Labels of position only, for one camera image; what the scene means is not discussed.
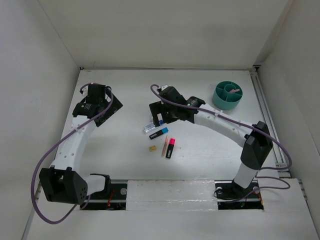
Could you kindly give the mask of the orange thin pencil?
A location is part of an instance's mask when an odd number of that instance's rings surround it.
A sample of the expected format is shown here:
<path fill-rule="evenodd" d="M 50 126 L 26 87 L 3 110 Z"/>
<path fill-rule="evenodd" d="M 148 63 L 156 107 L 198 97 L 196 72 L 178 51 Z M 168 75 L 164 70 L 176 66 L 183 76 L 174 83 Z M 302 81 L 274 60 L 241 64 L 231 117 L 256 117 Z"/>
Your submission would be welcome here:
<path fill-rule="evenodd" d="M 169 136 L 167 135 L 165 140 L 164 140 L 164 145 L 163 145 L 163 149 L 162 149 L 162 152 L 161 152 L 161 156 L 162 157 L 164 157 L 165 154 L 166 154 L 168 143 L 169 143 Z"/>

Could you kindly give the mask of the teal round divided organizer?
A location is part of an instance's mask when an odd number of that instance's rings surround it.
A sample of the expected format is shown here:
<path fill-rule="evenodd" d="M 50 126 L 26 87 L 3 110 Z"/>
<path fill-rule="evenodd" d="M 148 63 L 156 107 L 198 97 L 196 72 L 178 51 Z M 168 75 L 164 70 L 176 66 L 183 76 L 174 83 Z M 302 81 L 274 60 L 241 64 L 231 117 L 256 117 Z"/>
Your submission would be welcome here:
<path fill-rule="evenodd" d="M 240 89 L 235 93 L 229 93 L 231 90 Z M 241 87 L 232 81 L 222 81 L 215 87 L 212 102 L 221 110 L 233 110 L 243 97 Z"/>

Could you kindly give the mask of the orange pen with white grip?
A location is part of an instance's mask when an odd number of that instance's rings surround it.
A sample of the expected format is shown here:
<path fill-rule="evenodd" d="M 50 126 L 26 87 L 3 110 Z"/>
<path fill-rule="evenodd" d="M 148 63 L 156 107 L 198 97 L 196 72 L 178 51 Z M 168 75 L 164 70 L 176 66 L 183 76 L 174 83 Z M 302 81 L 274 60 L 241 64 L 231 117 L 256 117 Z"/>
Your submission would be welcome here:
<path fill-rule="evenodd" d="M 237 92 L 239 92 L 240 91 L 240 89 L 232 89 L 229 93 L 237 93 Z"/>

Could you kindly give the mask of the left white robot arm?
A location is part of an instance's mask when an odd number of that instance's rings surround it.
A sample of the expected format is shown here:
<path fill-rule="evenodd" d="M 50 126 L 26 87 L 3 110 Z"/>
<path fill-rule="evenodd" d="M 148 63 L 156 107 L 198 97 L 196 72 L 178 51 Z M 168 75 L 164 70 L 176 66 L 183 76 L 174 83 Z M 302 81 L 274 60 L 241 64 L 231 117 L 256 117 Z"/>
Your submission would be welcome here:
<path fill-rule="evenodd" d="M 98 127 L 114 115 L 123 104 L 113 95 L 110 86 L 98 83 L 81 89 L 84 98 L 72 112 L 71 128 L 62 141 L 50 167 L 42 168 L 39 181 L 49 202 L 81 205 L 92 194 L 107 198 L 111 194 L 111 179 L 107 174 L 79 175 L 87 142 Z"/>

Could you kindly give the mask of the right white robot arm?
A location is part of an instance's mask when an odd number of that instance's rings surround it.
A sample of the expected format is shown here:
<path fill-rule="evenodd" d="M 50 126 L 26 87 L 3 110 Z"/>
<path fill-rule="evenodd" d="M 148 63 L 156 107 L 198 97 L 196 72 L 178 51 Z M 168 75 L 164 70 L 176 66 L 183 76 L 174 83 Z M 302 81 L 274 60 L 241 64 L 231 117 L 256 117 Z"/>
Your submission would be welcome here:
<path fill-rule="evenodd" d="M 184 98 L 170 85 L 162 87 L 153 84 L 150 90 L 159 101 L 149 105 L 154 124 L 161 116 L 164 123 L 187 121 L 191 124 L 211 129 L 237 143 L 241 149 L 240 166 L 230 183 L 217 186 L 213 195 L 224 201 L 246 198 L 255 187 L 254 178 L 263 168 L 263 164 L 273 148 L 273 140 L 266 123 L 243 123 L 218 112 L 204 100 L 191 96 Z"/>

